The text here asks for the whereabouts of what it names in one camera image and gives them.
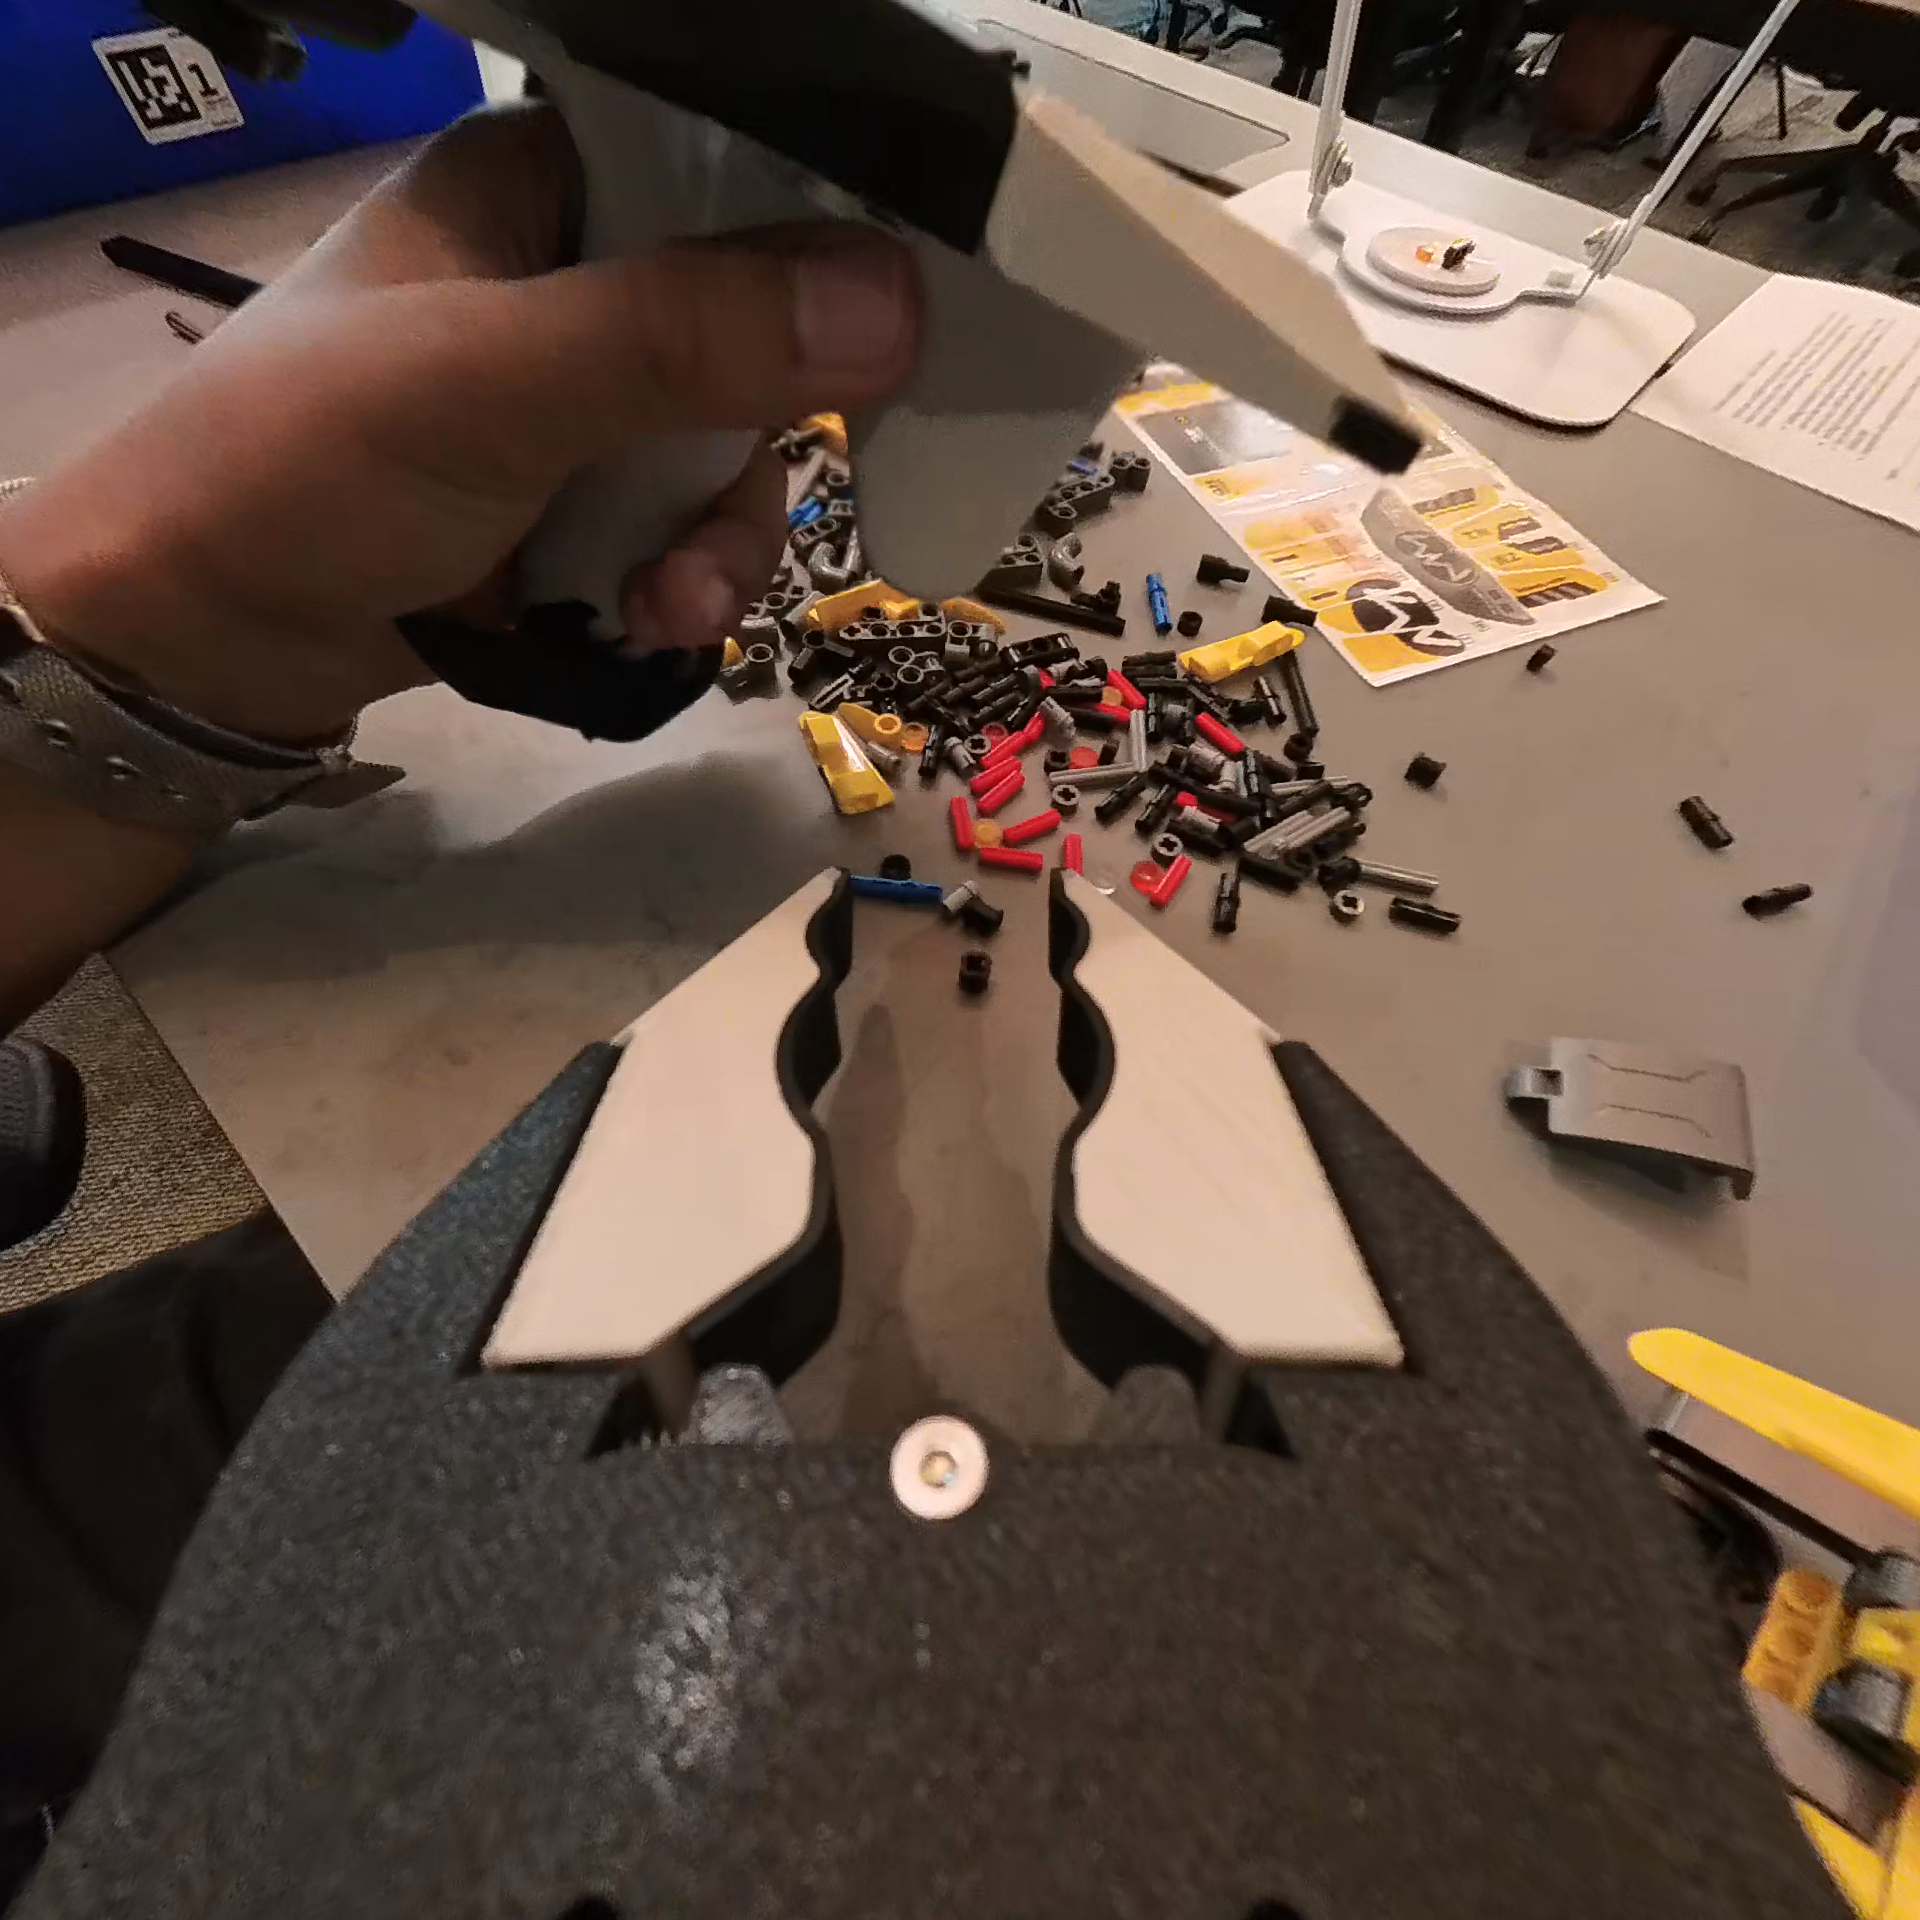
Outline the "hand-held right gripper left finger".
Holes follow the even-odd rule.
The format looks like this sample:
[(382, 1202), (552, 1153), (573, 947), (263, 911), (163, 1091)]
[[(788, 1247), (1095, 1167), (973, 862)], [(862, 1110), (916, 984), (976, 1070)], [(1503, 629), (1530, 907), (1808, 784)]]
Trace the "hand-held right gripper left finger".
[(616, 1036), (485, 1371), (749, 1366), (783, 1385), (814, 1360), (845, 1301), (816, 1107), (851, 971), (853, 875), (829, 868)]

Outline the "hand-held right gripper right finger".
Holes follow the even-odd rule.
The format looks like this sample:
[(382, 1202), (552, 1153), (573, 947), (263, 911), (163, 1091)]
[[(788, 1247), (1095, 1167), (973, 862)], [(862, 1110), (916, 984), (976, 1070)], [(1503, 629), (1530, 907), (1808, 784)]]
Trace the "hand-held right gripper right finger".
[(1049, 880), (1058, 1071), (1049, 1301), (1104, 1385), (1171, 1370), (1235, 1405), (1269, 1366), (1405, 1366), (1288, 1088), (1280, 1034), (1087, 875)]

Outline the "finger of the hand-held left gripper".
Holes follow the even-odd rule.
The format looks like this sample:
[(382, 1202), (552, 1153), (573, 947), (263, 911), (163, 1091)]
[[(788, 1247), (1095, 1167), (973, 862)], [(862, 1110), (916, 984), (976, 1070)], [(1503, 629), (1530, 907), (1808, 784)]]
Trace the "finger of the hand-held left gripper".
[(983, 230), (997, 270), (1372, 470), (1424, 436), (1333, 280), (1095, 118), (1019, 90)]

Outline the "pile of red black pins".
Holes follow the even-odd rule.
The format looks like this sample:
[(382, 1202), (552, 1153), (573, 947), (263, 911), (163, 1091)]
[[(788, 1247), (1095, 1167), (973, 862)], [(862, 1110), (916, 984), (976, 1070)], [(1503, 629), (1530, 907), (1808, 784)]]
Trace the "pile of red black pins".
[(1124, 886), (1171, 911), (1211, 886), (1233, 937), (1249, 891), (1319, 898), (1343, 926), (1450, 940), (1439, 875), (1368, 845), (1377, 790), (1322, 756), (1307, 629), (1274, 614), (1239, 635), (1111, 660), (1071, 631), (1011, 635), (971, 606), (857, 611), (780, 660), (831, 809), (876, 817), (910, 782), (944, 790), (949, 847), (1011, 875), (1104, 886), (1092, 835), (1121, 833)]

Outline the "yellow toy brick vehicle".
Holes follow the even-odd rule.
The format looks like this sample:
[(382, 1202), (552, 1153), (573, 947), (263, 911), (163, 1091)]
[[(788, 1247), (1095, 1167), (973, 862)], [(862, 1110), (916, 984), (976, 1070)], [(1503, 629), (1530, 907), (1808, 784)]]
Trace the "yellow toy brick vehicle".
[(1645, 1427), (1791, 1810), (1852, 1916), (1919, 1914), (1916, 1426), (1682, 1327)]

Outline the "person's left hand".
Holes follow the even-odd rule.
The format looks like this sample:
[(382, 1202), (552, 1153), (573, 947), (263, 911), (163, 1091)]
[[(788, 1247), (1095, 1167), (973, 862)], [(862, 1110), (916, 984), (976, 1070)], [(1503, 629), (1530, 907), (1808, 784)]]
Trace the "person's left hand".
[(500, 615), (582, 467), (890, 395), (913, 251), (858, 222), (573, 262), (560, 114), (468, 114), (194, 348), (128, 419), (5, 505), (38, 629), (260, 737), (340, 734), (426, 679), (417, 611)]

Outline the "yellow sticker sheet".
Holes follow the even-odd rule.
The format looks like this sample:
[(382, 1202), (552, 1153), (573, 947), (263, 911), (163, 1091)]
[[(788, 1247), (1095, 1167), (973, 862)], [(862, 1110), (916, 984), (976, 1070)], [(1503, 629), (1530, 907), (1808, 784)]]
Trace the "yellow sticker sheet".
[(1428, 409), (1397, 476), (1183, 369), (1123, 389), (1115, 415), (1372, 687), (1530, 656), (1664, 601)]

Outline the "white book stand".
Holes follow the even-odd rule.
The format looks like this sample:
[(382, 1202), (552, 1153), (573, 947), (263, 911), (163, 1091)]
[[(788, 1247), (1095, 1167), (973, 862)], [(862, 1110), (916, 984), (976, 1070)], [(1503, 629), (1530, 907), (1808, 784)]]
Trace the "white book stand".
[(1620, 266), (1798, 3), (1767, 12), (1659, 180), (1576, 255), (1358, 181), (1344, 104), (1362, 10), (1333, 12), (1309, 167), (1242, 192), (1230, 211), (1322, 273), (1400, 368), (1535, 423), (1610, 423), (1697, 333), (1685, 302), (1620, 278)]

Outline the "person's dark trousers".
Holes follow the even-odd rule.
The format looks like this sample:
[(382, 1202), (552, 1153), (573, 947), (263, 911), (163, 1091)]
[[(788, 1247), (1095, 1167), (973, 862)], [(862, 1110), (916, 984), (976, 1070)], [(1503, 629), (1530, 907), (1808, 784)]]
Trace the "person's dark trousers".
[(263, 1212), (5, 1311), (5, 1905), (98, 1762), (231, 1454), (332, 1306)]

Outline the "person's dark shoe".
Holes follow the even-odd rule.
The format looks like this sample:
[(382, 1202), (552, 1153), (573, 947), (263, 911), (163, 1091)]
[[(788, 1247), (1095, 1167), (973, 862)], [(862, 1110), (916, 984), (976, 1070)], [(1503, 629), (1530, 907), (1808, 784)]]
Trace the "person's dark shoe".
[(66, 1053), (35, 1037), (3, 1042), (3, 1250), (43, 1233), (84, 1172), (84, 1080)]

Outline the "white paper sheet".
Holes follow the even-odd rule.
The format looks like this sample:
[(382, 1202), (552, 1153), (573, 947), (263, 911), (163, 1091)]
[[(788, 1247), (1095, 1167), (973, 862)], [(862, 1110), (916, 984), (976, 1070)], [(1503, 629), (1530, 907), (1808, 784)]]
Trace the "white paper sheet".
[(1801, 488), (1919, 527), (1919, 306), (1770, 273), (1630, 409)]

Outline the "black swivel chair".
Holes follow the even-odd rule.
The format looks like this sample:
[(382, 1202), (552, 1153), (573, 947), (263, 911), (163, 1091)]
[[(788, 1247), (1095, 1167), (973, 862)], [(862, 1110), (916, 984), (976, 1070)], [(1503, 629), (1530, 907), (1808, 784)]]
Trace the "black swivel chair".
[(1914, 300), (1916, 109), (1764, 65), (1704, 146), (1678, 230), (1774, 273)]

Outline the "blue plastic bin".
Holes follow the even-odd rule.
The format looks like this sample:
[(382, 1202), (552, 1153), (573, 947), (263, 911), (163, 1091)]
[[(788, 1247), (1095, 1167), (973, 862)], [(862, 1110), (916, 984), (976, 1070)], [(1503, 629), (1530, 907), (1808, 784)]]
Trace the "blue plastic bin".
[(3, 218), (438, 132), (485, 100), (423, 3), (3, 6)]

